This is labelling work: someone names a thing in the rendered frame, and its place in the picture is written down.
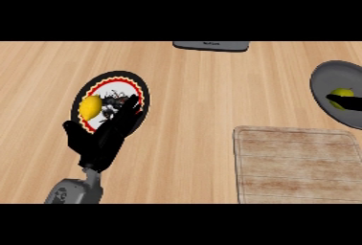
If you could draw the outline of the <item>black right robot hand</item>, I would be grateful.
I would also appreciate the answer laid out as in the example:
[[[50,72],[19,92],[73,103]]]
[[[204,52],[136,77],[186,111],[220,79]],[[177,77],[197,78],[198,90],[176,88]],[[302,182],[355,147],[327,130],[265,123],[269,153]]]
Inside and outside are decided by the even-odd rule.
[[[336,102],[346,110],[362,111],[362,98],[328,94],[327,99]]]

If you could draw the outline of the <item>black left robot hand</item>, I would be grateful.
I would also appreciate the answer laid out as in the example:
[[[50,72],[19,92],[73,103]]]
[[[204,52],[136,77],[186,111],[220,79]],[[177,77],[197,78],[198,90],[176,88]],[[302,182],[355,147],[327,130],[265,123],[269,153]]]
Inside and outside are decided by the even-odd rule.
[[[139,97],[133,95],[111,120],[89,134],[81,126],[67,121],[62,126],[68,135],[68,146],[80,154],[80,166],[102,172],[112,164],[126,137],[130,135],[141,112]]]

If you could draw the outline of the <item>green pear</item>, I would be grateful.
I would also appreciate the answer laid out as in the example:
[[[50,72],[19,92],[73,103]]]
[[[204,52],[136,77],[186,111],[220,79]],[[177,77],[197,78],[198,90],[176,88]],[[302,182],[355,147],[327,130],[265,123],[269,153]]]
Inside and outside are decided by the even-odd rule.
[[[336,96],[340,96],[340,97],[352,97],[353,96],[353,91],[352,89],[346,89],[346,88],[337,88],[333,92],[331,92],[331,95],[336,95]],[[341,107],[341,105],[334,102],[334,101],[330,101],[331,105],[340,109],[340,110],[344,110],[344,108]]]

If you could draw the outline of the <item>grey pan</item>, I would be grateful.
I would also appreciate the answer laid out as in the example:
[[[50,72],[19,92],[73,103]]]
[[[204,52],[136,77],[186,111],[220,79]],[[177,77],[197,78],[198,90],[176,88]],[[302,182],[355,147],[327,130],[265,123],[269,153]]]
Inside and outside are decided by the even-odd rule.
[[[327,99],[327,95],[339,88],[350,89],[353,96],[362,98],[362,66],[343,60],[330,60],[312,72],[313,100],[339,123],[362,130],[362,111],[337,109]]]

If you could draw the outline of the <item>wooden cutting board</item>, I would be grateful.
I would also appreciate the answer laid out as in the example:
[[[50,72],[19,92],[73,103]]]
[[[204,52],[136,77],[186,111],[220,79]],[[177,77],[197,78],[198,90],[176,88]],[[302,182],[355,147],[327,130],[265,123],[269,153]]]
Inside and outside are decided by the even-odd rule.
[[[242,204],[362,204],[362,147],[350,132],[244,125],[234,153]]]

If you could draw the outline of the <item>yellow lemon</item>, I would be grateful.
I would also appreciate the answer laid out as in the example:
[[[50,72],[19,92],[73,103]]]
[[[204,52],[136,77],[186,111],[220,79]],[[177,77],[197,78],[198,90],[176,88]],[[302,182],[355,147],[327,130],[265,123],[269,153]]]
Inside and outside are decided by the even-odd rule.
[[[102,99],[99,96],[89,96],[83,99],[81,105],[80,105],[80,114],[83,116],[83,119],[89,121],[93,119],[102,110]]]

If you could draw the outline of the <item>black patterned plate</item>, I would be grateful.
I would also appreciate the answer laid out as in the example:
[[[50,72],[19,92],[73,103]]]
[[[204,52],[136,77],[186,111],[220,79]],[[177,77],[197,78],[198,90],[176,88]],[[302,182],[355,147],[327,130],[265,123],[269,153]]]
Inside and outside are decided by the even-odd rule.
[[[148,115],[149,107],[149,92],[148,85],[142,78],[127,71],[111,71],[95,77],[80,90],[71,109],[71,121],[76,122],[89,134],[96,132],[96,129],[107,120],[111,120],[115,113],[124,104],[126,100],[136,95],[139,97],[138,104],[141,105],[142,117],[130,130],[135,132],[141,127]],[[102,108],[96,116],[86,120],[80,113],[83,100],[89,96],[99,96]]]

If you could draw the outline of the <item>grey flat appliance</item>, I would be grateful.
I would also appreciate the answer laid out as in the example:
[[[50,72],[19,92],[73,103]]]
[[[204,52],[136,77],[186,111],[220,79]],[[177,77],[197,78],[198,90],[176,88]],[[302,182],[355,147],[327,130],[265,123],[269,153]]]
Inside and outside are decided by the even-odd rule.
[[[248,41],[175,41],[173,45],[200,51],[244,52],[248,49]]]

